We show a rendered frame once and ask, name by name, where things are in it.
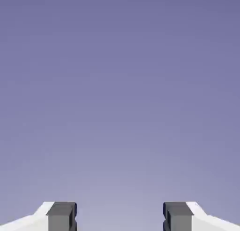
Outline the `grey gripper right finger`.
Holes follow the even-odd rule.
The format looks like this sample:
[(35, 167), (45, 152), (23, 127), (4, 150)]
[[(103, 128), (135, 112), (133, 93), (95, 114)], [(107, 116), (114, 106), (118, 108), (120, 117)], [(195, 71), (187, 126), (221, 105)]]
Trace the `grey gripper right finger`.
[(163, 231), (240, 231), (240, 225), (205, 213), (195, 201), (163, 203)]

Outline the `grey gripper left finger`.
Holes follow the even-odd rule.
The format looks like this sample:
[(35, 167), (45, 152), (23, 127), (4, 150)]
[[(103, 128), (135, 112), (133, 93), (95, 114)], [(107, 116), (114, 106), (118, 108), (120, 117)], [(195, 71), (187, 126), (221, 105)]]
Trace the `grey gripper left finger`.
[(0, 225), (0, 231), (77, 231), (77, 203), (45, 201), (32, 215)]

